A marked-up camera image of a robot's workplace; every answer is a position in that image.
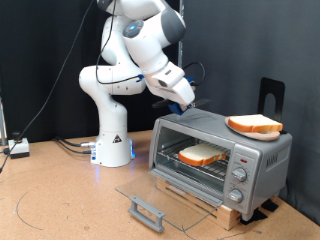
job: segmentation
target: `toast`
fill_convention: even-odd
[[[180,161],[192,166],[201,166],[226,159],[226,153],[208,146],[205,143],[201,143],[180,151],[178,158]]]
[[[230,117],[228,125],[241,132],[273,132],[283,128],[283,124],[261,114]]]

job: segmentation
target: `wooden block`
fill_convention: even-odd
[[[162,178],[157,179],[157,188],[203,215],[208,215],[215,207],[213,204],[170,184]],[[208,216],[208,219],[224,229],[230,230],[240,222],[240,215],[240,212],[221,205]]]

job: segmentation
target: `oven handle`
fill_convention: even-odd
[[[132,205],[131,208],[129,208],[129,212],[135,218],[137,218],[138,220],[140,220],[141,222],[158,232],[162,232],[164,230],[164,227],[162,226],[162,218],[166,215],[164,212],[161,212],[160,210],[141,200],[137,196],[130,197],[130,200],[132,201]],[[156,221],[154,222],[142,213],[140,213],[138,211],[138,205],[154,214],[156,216]]]

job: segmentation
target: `metal pole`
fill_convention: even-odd
[[[184,0],[180,0],[180,15],[183,19],[184,17]],[[183,49],[183,39],[179,42],[178,46],[178,67],[182,68],[182,49]]]
[[[3,118],[3,111],[2,111],[2,98],[0,96],[0,131],[1,131],[1,138],[2,138],[2,146],[6,146],[6,135],[4,132],[4,118]]]

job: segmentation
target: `oven rack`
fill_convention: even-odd
[[[196,144],[200,144],[200,143],[205,143],[211,147],[214,147],[216,149],[219,149],[220,151],[223,151],[226,153],[227,157],[224,160],[219,160],[216,162],[213,162],[211,164],[208,165],[202,165],[202,166],[192,166],[189,164],[186,164],[185,162],[182,162],[178,159],[178,152],[180,150],[183,150],[184,148],[188,147],[188,146],[194,146]],[[165,150],[159,151],[158,154],[167,158],[168,160],[173,160],[178,162],[179,164],[183,164],[185,166],[188,166],[189,168],[195,169],[196,171],[200,171],[206,175],[209,175],[210,177],[213,177],[215,179],[218,179],[222,182],[225,181],[225,177],[226,177],[226,173],[227,173],[227,168],[228,168],[228,163],[229,163],[229,157],[230,157],[230,150],[220,147],[218,145],[214,145],[202,140],[197,140],[197,141],[193,141],[188,139],[186,141],[183,141],[179,144],[176,144],[173,148],[167,148]]]

